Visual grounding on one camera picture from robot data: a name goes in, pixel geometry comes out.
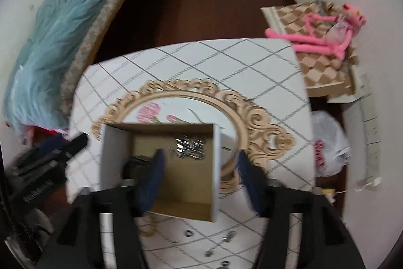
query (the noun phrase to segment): light blue comforter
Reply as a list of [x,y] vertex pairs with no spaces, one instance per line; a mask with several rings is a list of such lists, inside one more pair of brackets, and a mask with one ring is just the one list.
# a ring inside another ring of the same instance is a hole
[[6,90],[3,112],[22,136],[24,125],[65,129],[60,83],[105,0],[45,0]]

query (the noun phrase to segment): dark brown floor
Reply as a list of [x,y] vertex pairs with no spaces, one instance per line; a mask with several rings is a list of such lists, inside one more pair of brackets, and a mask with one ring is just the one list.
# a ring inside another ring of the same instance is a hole
[[96,61],[155,46],[221,38],[264,38],[260,8],[294,0],[126,0]]

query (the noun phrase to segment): pink stuffed toy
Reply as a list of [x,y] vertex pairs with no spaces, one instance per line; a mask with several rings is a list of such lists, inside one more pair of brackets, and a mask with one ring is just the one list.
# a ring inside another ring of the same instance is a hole
[[[356,35],[359,28],[365,24],[365,18],[360,12],[348,4],[343,5],[343,11],[340,16],[320,16],[311,13],[305,15],[304,20],[309,36],[279,35],[272,29],[266,29],[265,35],[267,38],[280,38],[302,43],[293,45],[294,51],[297,53],[334,55],[343,61],[345,50],[350,45],[353,35]],[[314,29],[311,27],[311,22],[315,21],[332,21],[336,22],[336,24],[329,29],[323,38],[316,38]]]

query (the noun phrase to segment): cardboard box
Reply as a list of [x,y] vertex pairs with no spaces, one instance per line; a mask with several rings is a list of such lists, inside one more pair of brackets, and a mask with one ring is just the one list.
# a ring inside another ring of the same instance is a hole
[[[180,158],[176,137],[205,139],[204,158]],[[152,157],[162,148],[166,168],[151,212],[214,222],[220,188],[220,128],[214,124],[119,123],[102,127],[100,187],[119,186],[122,169],[132,156]]]

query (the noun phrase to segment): white tablecloth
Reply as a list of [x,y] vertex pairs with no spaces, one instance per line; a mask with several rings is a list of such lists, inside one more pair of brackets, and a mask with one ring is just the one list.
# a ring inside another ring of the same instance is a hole
[[[305,85],[291,46],[279,39],[222,39],[183,43],[120,56],[90,66],[75,93],[70,136],[89,134],[89,145],[69,162],[68,196],[71,201],[84,186],[99,188],[100,142],[91,134],[91,124],[106,107],[127,91],[138,90],[147,80],[210,78],[220,89],[232,89],[267,109],[272,123],[282,126],[295,138],[295,146],[282,158],[271,160],[267,168],[272,178],[286,186],[310,190],[314,182],[314,154],[310,107]],[[112,227],[104,217],[104,252],[110,267],[114,264]],[[215,223],[157,216],[157,232],[142,237],[143,249],[152,269],[218,268],[224,260],[230,269],[252,266],[260,247],[265,219],[257,218],[248,205],[242,186],[221,196]],[[147,218],[139,219],[148,230]],[[298,215],[290,216],[287,268],[294,268],[299,250]],[[193,236],[185,236],[192,230]],[[214,250],[229,231],[236,236]]]

